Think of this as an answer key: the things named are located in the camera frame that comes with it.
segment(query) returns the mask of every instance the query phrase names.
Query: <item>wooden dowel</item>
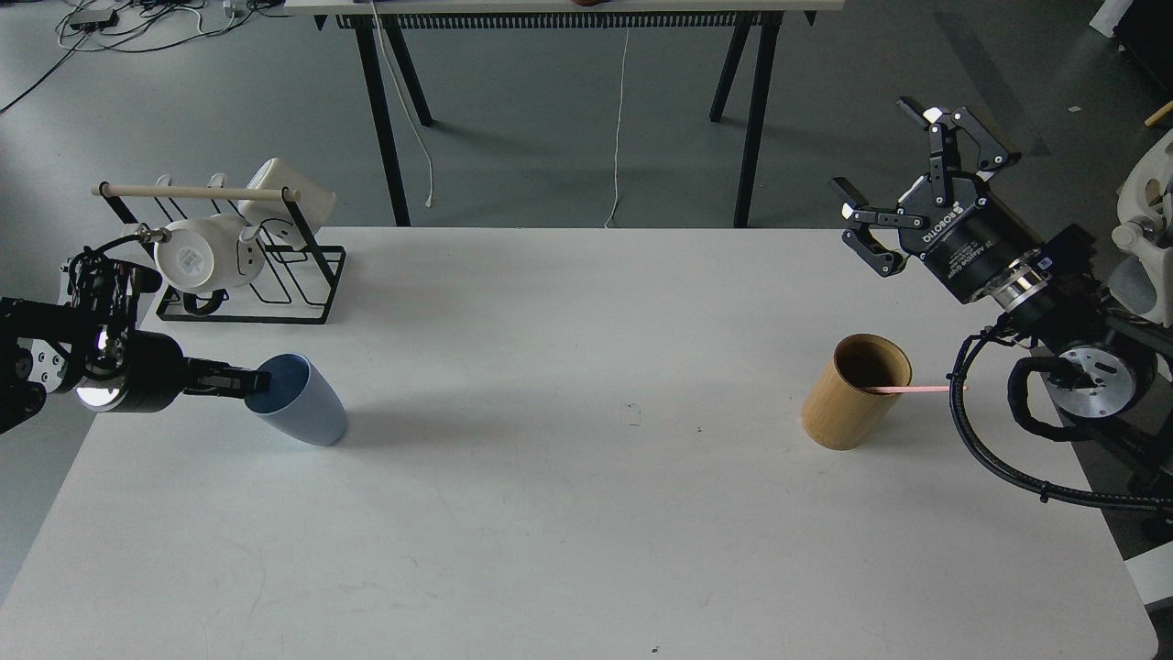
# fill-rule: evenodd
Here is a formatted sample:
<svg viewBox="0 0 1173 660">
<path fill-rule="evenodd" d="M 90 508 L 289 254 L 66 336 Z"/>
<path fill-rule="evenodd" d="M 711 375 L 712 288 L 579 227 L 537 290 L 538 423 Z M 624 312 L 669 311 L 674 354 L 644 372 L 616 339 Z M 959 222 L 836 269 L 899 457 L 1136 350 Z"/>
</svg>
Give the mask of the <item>wooden dowel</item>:
<svg viewBox="0 0 1173 660">
<path fill-rule="evenodd" d="M 1153 116 L 1145 120 L 1145 125 L 1152 128 L 1153 124 L 1165 118 L 1165 115 L 1173 113 L 1173 101 L 1165 103 L 1161 109 L 1153 113 Z"/>
<path fill-rule="evenodd" d="M 99 183 L 89 189 L 99 197 L 174 197 L 177 199 L 255 199 L 258 202 L 297 202 L 298 190 L 255 190 L 252 188 L 199 188 L 195 185 L 114 185 Z"/>
</svg>

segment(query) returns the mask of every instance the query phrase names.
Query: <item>robotiq logo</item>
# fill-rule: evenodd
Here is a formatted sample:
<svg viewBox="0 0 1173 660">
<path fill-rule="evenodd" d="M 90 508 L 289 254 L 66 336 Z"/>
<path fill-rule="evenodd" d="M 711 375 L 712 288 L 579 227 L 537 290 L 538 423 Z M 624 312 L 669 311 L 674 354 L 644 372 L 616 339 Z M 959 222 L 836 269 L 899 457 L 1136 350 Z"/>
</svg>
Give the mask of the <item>robotiq logo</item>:
<svg viewBox="0 0 1173 660">
<path fill-rule="evenodd" d="M 955 219 L 961 217 L 963 212 L 965 212 L 965 209 L 961 207 L 960 203 L 954 202 L 954 207 L 949 209 L 949 212 L 947 212 L 945 216 L 941 218 L 941 222 L 934 224 L 933 229 L 929 229 L 928 233 L 921 236 L 921 240 L 924 240 L 925 244 L 936 240 L 937 236 L 940 236 L 942 231 L 948 229 L 949 225 L 952 224 Z"/>
</svg>

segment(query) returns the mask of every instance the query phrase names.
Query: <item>pink straw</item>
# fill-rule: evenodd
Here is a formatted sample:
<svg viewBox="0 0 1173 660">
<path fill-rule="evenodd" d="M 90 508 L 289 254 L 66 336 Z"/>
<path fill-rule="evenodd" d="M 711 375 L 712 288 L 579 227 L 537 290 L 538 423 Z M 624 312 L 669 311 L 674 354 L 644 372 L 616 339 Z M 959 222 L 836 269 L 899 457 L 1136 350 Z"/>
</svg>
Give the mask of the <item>pink straw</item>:
<svg viewBox="0 0 1173 660">
<path fill-rule="evenodd" d="M 920 393 L 948 393 L 949 386 L 903 386 L 903 387 L 879 387 L 879 388 L 860 388 L 865 393 L 870 395 L 911 395 Z M 963 390 L 968 390 L 969 386 L 964 386 Z"/>
</svg>

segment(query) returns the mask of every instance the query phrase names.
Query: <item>blue cup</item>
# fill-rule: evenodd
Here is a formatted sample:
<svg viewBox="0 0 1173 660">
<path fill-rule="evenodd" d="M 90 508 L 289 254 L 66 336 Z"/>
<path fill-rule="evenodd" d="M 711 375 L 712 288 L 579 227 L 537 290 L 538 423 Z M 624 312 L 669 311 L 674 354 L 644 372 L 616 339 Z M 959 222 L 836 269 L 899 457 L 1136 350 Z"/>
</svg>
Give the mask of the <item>blue cup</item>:
<svg viewBox="0 0 1173 660">
<path fill-rule="evenodd" d="M 274 429 L 304 443 L 328 447 L 346 433 L 346 410 L 330 383 L 304 355 L 273 356 L 257 368 L 269 389 L 244 397 L 244 406 Z"/>
</svg>

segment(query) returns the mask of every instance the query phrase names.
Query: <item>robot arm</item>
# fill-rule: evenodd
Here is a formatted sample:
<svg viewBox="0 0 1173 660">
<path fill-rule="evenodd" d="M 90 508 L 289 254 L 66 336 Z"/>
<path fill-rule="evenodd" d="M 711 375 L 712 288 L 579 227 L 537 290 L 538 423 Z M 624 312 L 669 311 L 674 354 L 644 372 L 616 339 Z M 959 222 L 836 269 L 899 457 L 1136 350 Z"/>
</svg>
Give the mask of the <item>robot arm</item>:
<svg viewBox="0 0 1173 660">
<path fill-rule="evenodd" d="M 36 415 L 48 394 L 76 392 L 99 413 L 154 413 L 179 394 L 244 399 L 269 388 L 267 373 L 184 358 L 167 335 L 135 328 L 138 297 L 160 275 L 104 252 L 136 239 L 165 234 L 141 229 L 87 247 L 62 267 L 60 304 L 0 297 L 0 434 Z"/>
<path fill-rule="evenodd" d="M 1019 154 L 972 113 L 965 108 L 925 109 L 910 98 L 897 104 L 929 135 L 929 170 L 890 209 L 872 206 L 846 178 L 833 179 L 832 186 L 845 200 L 848 226 L 843 241 L 880 275 L 900 272 L 907 256 L 914 256 L 962 304 L 989 295 L 1002 306 L 1002 318 L 992 329 L 967 342 L 950 375 L 950 407 L 967 447 L 999 477 L 1039 494 L 1044 501 L 1055 497 L 1148 511 L 1173 506 L 1173 424 L 1146 435 L 1119 417 L 1152 387 L 1158 358 L 1173 360 L 1173 341 L 1125 318 L 1126 312 L 1092 277 L 1091 236 L 1071 225 L 1044 243 L 992 193 L 990 178 L 1017 162 Z M 974 171 L 962 166 L 961 135 L 977 144 Z M 886 247 L 872 234 L 879 226 L 899 231 L 902 252 Z M 1042 345 L 1050 358 L 1023 359 L 1012 370 L 1008 399 L 1015 421 L 1052 441 L 1096 440 L 1111 445 L 1143 476 L 1143 497 L 1052 487 L 1005 465 L 981 444 L 965 420 L 961 383 L 986 343 L 1023 341 Z M 1030 414 L 1026 383 L 1031 374 L 1043 377 L 1067 427 L 1044 424 Z"/>
</svg>

